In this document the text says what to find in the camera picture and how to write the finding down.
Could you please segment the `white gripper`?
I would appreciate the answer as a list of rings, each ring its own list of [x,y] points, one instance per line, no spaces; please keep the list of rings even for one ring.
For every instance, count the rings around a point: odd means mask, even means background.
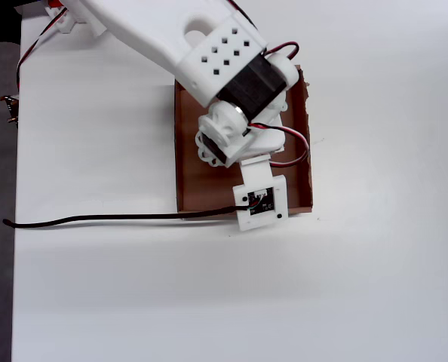
[[[282,125],[281,113],[286,110],[285,102],[267,106],[256,121],[270,128],[260,130],[249,125],[239,107],[228,102],[213,103],[207,114],[198,118],[198,157],[211,167],[229,168],[246,158],[282,152],[285,135],[276,128]]]

